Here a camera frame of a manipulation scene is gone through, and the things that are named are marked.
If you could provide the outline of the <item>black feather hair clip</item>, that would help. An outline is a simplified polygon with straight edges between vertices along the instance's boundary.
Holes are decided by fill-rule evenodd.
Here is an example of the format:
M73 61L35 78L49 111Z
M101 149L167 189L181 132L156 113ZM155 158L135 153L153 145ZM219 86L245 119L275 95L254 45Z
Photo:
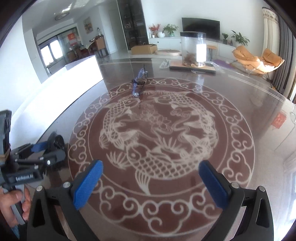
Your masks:
M66 159L64 139L61 135L58 135L56 132L52 132L48 137L47 142L47 148L45 149L44 154L53 154L53 152L55 151L60 151L55 163L51 164L47 168L47 170L60 170Z

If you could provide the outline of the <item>white storage box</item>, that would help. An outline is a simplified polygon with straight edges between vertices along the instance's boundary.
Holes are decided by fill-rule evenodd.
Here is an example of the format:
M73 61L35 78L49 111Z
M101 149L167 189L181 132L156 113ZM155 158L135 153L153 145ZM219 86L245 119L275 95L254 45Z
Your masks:
M13 114L11 147L36 143L73 102L101 80L95 55L70 63L49 77Z

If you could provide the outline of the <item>clear glasses at table edge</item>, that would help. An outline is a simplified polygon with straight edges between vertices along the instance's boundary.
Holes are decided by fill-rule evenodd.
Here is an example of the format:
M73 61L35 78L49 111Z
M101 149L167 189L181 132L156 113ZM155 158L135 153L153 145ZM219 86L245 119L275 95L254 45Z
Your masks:
M296 114L293 111L290 112L290 120L296 125Z

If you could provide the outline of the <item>orange lounge chair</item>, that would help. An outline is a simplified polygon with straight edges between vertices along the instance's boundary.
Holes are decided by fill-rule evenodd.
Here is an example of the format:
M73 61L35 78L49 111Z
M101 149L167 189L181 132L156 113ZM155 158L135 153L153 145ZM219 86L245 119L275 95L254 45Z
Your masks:
M280 68L285 61L268 48L263 51L262 56L254 56L245 48L245 46L240 45L232 51L232 54L236 61L246 70L250 70L255 74L273 72Z

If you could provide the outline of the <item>wooden tray under jar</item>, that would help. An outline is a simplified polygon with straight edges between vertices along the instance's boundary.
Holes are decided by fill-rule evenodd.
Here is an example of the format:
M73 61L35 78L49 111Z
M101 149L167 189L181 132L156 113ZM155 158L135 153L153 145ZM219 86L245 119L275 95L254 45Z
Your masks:
M184 65L180 61L170 61L169 65L170 70L189 70L195 71L197 73L207 73L207 74L216 74L216 69L212 64L206 64L203 67L196 67L196 66L187 66Z

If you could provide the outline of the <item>cardboard box on floor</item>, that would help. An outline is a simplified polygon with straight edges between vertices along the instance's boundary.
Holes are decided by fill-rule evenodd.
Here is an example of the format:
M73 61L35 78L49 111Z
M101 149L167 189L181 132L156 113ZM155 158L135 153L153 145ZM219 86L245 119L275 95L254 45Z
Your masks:
M149 55L154 54L158 50L157 45L138 45L131 48L132 55Z

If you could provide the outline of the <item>black television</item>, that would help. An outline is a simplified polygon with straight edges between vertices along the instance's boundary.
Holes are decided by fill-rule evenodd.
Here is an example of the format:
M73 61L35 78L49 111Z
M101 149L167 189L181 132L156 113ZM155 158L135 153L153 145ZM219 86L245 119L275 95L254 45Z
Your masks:
M211 40L220 40L220 22L200 18L182 18L184 32L203 32Z

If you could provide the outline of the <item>blue frame eyeglasses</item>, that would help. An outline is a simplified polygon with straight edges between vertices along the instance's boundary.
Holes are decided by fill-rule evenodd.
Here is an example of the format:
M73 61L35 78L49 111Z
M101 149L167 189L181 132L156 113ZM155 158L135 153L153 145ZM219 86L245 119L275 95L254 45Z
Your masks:
M133 84L132 96L133 97L139 97L142 94L144 90L144 86L147 82L147 76L148 76L148 72L145 69L145 65L143 65L143 67L138 72L138 75L136 76L136 78L132 80L132 84Z

